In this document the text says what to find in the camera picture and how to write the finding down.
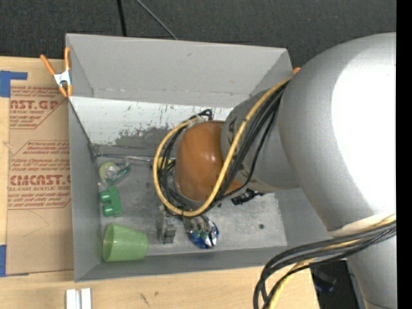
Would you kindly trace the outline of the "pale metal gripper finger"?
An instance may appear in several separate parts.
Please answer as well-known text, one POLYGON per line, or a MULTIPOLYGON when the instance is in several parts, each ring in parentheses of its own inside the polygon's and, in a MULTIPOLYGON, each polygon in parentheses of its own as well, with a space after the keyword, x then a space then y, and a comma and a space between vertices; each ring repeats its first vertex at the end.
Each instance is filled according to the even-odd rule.
POLYGON ((164 239, 165 229, 165 209, 163 205, 160 205, 156 215, 156 232, 159 241, 164 239))
POLYGON ((163 244, 171 244, 174 241, 176 234, 176 225, 174 224, 174 216, 165 216, 164 218, 164 231, 163 231, 163 244))

